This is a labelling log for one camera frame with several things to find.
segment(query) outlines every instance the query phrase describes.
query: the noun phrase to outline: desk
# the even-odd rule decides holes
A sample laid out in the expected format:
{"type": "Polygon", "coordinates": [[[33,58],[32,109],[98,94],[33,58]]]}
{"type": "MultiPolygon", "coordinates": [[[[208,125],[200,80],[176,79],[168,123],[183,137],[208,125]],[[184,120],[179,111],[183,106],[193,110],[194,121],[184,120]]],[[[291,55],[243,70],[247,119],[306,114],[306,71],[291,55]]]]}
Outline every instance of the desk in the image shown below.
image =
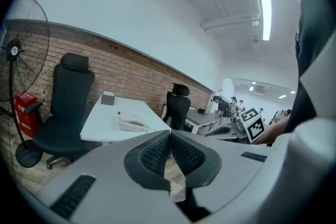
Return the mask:
{"type": "Polygon", "coordinates": [[[80,133],[82,140],[97,141],[107,145],[109,142],[118,142],[145,133],[171,130],[143,101],[120,97],[115,98],[114,105],[104,105],[100,101],[101,96],[80,133]],[[135,115],[143,118],[152,130],[149,132],[121,131],[118,125],[119,111],[122,115],[135,115]]]}
{"type": "Polygon", "coordinates": [[[196,134],[198,131],[198,128],[201,126],[204,126],[206,124],[210,123],[216,123],[216,125],[219,122],[220,117],[216,116],[215,114],[200,114],[195,110],[189,109],[187,117],[185,121],[189,124],[191,124],[193,127],[192,133],[196,134]]]}

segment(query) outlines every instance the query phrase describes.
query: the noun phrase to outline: ceiling light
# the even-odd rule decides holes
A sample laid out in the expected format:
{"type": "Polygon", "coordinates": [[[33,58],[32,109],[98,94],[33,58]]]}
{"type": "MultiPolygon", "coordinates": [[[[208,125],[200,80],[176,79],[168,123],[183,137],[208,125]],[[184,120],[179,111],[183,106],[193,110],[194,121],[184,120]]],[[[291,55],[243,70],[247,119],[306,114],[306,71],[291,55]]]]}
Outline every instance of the ceiling light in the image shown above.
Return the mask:
{"type": "Polygon", "coordinates": [[[272,3],[271,0],[261,0],[261,3],[264,19],[264,32],[262,34],[262,39],[269,41],[272,25],[272,3]]]}

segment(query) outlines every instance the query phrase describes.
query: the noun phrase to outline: cable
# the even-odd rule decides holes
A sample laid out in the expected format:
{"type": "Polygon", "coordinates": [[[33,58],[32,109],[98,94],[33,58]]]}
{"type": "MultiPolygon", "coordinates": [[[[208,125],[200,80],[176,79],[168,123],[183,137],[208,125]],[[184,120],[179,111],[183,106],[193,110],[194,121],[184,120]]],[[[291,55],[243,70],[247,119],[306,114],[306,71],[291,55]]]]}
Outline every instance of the cable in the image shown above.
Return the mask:
{"type": "Polygon", "coordinates": [[[12,159],[12,169],[13,169],[13,180],[17,184],[16,176],[15,176],[15,170],[14,170],[14,160],[13,160],[13,155],[12,155],[12,147],[10,146],[10,139],[11,139],[11,132],[9,131],[9,116],[7,116],[7,130],[8,130],[8,143],[9,143],[9,153],[10,153],[10,158],[12,159]]]}

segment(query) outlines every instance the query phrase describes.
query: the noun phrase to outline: white telephone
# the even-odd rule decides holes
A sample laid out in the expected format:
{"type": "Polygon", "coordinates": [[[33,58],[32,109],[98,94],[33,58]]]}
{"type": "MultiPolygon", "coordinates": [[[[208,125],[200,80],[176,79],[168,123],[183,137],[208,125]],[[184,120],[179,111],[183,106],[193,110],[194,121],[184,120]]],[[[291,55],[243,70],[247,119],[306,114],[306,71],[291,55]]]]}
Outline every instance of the white telephone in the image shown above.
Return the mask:
{"type": "Polygon", "coordinates": [[[121,131],[148,132],[152,131],[146,121],[134,115],[118,115],[118,124],[121,131]]]}

